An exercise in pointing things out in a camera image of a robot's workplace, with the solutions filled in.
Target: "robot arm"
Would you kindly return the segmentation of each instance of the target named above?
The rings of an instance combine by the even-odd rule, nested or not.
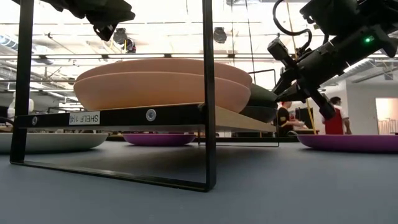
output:
[[[278,0],[274,8],[282,1]],[[388,34],[398,30],[398,2],[311,0],[300,13],[323,31],[324,44],[315,50],[301,48],[298,58],[293,59],[278,38],[273,40],[268,51],[285,65],[273,92],[278,95],[277,101],[304,102],[311,97],[329,119],[335,110],[318,92],[320,85],[380,49],[389,57],[395,56],[398,42]],[[335,37],[328,41],[329,35]]]
[[[94,32],[108,41],[120,22],[135,18],[131,6],[124,0],[42,0],[62,12],[69,10],[75,17],[86,17],[94,25]]]

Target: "purple bowl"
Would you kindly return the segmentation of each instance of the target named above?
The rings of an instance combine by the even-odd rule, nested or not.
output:
[[[124,134],[127,142],[136,146],[183,146],[195,139],[194,134]]]
[[[396,152],[398,136],[394,135],[311,135],[298,140],[312,149],[345,152]]]

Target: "stack of plates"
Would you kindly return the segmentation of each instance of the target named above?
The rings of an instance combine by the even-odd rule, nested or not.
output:
[[[111,63],[81,74],[74,85],[88,110],[176,105],[205,101],[203,61],[152,58]],[[216,105],[241,112],[252,78],[238,68],[215,63]]]

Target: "black metal shelf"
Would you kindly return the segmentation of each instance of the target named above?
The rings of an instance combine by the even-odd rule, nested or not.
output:
[[[27,115],[29,107],[30,67],[32,60],[32,26],[34,1],[20,0],[20,24],[17,81],[16,81],[16,120],[12,135],[10,162],[11,164],[60,170],[77,174],[95,175],[113,179],[130,180],[146,184],[175,187],[179,189],[207,192],[216,184],[216,113],[231,115],[242,122],[233,124],[234,119],[222,119],[218,126],[223,128],[244,129],[250,123],[249,129],[260,131],[273,130],[268,124],[247,118],[243,115],[228,112],[215,106],[215,74],[213,51],[213,16],[212,0],[202,0],[203,9],[203,59],[204,59],[204,104],[155,106],[145,108],[126,108],[118,110],[87,111],[84,118],[76,113]],[[162,129],[173,128],[204,130],[206,147],[206,181],[189,182],[185,180],[148,177],[125,174],[109,170],[87,169],[81,167],[65,167],[56,164],[46,164],[25,160],[25,145],[27,129],[30,128],[69,128],[69,129],[103,129],[103,128]]]

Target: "black cable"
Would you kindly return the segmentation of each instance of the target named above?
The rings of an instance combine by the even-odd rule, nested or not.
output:
[[[1,123],[10,123],[11,125],[14,125],[14,122],[8,118],[5,117],[0,117],[0,122]]]
[[[305,49],[307,49],[307,47],[309,47],[310,44],[311,44],[311,41],[312,41],[312,32],[311,32],[310,29],[304,29],[304,30],[301,30],[301,31],[298,31],[298,32],[292,32],[292,31],[289,31],[289,30],[287,30],[287,29],[285,29],[285,28],[282,27],[282,25],[279,23],[278,19],[276,18],[276,9],[278,8],[278,5],[279,5],[282,1],[284,1],[284,0],[278,0],[278,1],[276,1],[275,4],[274,4],[274,7],[272,8],[272,18],[273,18],[273,20],[274,20],[274,23],[275,23],[275,25],[278,27],[278,29],[279,29],[280,31],[282,31],[284,34],[287,34],[287,35],[289,35],[289,36],[298,36],[298,35],[302,35],[302,34],[304,34],[304,33],[308,33],[308,40],[307,40],[307,42],[306,42],[301,48],[299,48],[299,49],[303,52],[303,51],[304,51]]]
[[[246,4],[246,12],[248,14],[248,27],[249,27],[249,39],[250,39],[250,51],[251,51],[251,62],[253,65],[253,71],[255,72],[256,69],[254,68],[254,56],[253,56],[253,44],[251,41],[251,30],[250,30],[250,19],[249,19],[249,7],[248,7],[248,0],[244,0]],[[256,74],[253,74],[254,84],[256,84]]]

